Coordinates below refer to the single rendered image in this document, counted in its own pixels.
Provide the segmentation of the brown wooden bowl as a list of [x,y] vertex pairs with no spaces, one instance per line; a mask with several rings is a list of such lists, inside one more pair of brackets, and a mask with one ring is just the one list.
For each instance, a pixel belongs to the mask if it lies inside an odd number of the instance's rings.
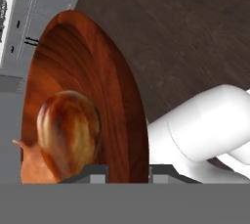
[[149,153],[140,92],[126,60],[109,36],[81,12],[54,16],[44,29],[27,75],[21,139],[37,143],[36,117],[46,99],[73,90],[101,115],[96,164],[110,183],[146,183]]

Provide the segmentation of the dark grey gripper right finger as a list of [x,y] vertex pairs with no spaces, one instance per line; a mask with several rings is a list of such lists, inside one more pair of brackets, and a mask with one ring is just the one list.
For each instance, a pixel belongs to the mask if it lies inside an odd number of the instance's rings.
[[198,181],[180,175],[171,164],[151,164],[148,182],[151,184],[198,184]]

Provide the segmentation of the brown onion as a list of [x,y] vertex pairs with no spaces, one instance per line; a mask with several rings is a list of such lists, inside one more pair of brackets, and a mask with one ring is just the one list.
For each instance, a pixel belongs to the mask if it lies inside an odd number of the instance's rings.
[[62,91],[46,100],[37,115],[38,146],[57,182],[79,174],[94,161],[101,122],[83,94]]

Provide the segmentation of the orange chicken drumstick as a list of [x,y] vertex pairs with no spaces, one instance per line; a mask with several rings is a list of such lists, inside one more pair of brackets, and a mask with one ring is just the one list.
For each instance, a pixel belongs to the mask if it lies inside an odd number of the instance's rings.
[[56,184],[57,181],[41,156],[39,146],[27,146],[22,140],[14,140],[22,150],[21,182],[23,184]]

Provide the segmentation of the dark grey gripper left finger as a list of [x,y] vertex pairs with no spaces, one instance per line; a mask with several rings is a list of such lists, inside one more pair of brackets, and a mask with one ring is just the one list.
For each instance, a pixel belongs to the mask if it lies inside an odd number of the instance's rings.
[[89,164],[83,170],[70,178],[62,180],[63,184],[105,184],[108,166],[105,164]]

